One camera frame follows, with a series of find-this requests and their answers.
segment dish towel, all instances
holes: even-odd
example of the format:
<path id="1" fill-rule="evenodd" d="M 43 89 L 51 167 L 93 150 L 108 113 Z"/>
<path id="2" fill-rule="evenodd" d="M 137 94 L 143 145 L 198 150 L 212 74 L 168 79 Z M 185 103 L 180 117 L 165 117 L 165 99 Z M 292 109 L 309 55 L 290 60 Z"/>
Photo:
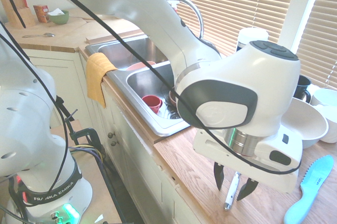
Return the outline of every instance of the dish towel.
<path id="1" fill-rule="evenodd" d="M 103 53 L 91 55 L 86 64 L 87 95 L 90 99 L 99 102 L 105 108 L 105 100 L 101 82 L 104 75 L 110 70 L 117 70 Z"/>

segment kitchen sink basin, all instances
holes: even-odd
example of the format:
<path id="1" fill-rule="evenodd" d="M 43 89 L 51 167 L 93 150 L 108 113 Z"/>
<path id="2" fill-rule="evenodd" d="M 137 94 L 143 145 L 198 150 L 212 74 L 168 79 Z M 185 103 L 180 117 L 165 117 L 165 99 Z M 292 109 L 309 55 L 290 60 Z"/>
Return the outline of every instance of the kitchen sink basin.
<path id="1" fill-rule="evenodd" d="M 156 64 L 167 61 L 165 55 L 146 35 L 124 40 L 146 61 L 153 61 Z M 140 62 L 118 41 L 89 45 L 86 49 L 91 54 L 96 52 L 103 53 L 118 70 L 126 70 L 129 66 Z"/>
<path id="2" fill-rule="evenodd" d="M 155 47 L 146 35 L 125 39 L 145 60 L 156 62 L 153 65 L 160 75 L 173 87 L 174 78 L 170 62 L 164 54 Z M 170 136 L 189 126 L 180 118 L 175 106 L 169 99 L 168 88 L 147 67 L 137 70 L 126 70 L 129 66 L 138 63 L 130 52 L 119 42 L 88 45 L 90 53 L 101 52 L 113 63 L 118 70 L 110 71 L 107 76 L 118 86 L 127 100 L 141 115 L 148 126 L 158 136 Z M 142 97 L 156 95 L 163 105 L 155 114 Z"/>

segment white cabinet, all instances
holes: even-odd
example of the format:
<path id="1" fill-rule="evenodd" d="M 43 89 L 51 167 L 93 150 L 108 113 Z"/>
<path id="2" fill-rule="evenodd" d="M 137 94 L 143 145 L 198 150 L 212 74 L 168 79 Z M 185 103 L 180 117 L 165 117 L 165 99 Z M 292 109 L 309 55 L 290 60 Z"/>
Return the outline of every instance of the white cabinet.
<path id="1" fill-rule="evenodd" d="M 172 176 L 166 170 L 164 171 L 161 165 L 154 161 L 155 154 L 123 114 L 123 110 L 117 105 L 118 102 L 114 101 L 114 94 L 105 84 L 102 85 L 102 89 L 107 105 L 106 110 L 112 112 L 112 116 L 101 112 L 102 124 L 106 128 L 111 127 L 111 124 L 114 125 L 118 144 L 113 146 L 108 144 L 110 142 L 108 137 L 105 137 L 102 142 L 107 142 L 103 144 L 106 152 L 113 160 L 118 172 L 121 171 L 120 174 L 126 181 L 125 186 L 144 222 L 146 224 L 201 223 L 177 193 L 176 188 L 179 185 L 172 180 Z M 127 170 L 127 176 L 123 174 L 124 169 Z"/>
<path id="2" fill-rule="evenodd" d="M 113 101 L 111 97 L 107 95 L 104 87 L 102 91 L 105 96 L 106 108 L 103 108 L 100 104 L 97 103 L 98 113 L 103 126 L 103 136 L 101 137 L 101 143 L 103 144 L 105 151 L 116 167 L 125 186 L 127 187 L 128 172 L 124 156 L 124 141 L 121 140 L 119 132 L 115 127 L 113 113 L 111 110 Z"/>
<path id="3" fill-rule="evenodd" d="M 50 52 L 46 50 L 26 49 L 31 62 L 38 68 L 48 72 L 55 81 L 56 93 L 64 100 L 64 106 L 74 118 L 81 121 L 83 128 L 93 127 L 93 105 L 87 98 L 86 82 L 79 53 Z M 51 127 L 62 124 L 61 118 L 54 109 Z"/>

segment spoon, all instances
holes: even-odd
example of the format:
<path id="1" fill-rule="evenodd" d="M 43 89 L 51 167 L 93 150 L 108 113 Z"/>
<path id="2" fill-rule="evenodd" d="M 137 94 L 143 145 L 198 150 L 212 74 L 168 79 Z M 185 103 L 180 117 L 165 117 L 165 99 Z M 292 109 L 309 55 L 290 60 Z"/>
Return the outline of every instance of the spoon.
<path id="1" fill-rule="evenodd" d="M 27 36 L 23 36 L 23 38 L 26 38 L 26 37 L 36 37 L 36 36 L 53 37 L 55 35 L 53 33 L 44 33 L 43 35 L 27 35 Z"/>

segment knife block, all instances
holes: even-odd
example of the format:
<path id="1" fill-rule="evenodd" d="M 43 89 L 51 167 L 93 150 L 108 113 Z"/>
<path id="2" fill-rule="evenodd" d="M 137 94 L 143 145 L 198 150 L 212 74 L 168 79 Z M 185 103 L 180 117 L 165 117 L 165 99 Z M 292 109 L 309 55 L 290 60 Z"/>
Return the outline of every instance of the knife block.
<path id="1" fill-rule="evenodd" d="M 25 7 L 24 1 L 23 0 L 13 0 L 13 2 L 17 8 L 17 11 L 21 15 L 21 18 L 23 22 L 25 23 L 26 28 L 35 26 L 36 24 L 35 24 L 34 16 L 30 8 Z M 1 0 L 1 3 L 4 7 L 4 10 L 5 10 L 5 13 L 6 13 L 6 16 L 8 18 L 10 25 L 14 28 L 24 28 L 19 18 L 17 17 L 16 13 L 14 12 L 10 1 Z"/>

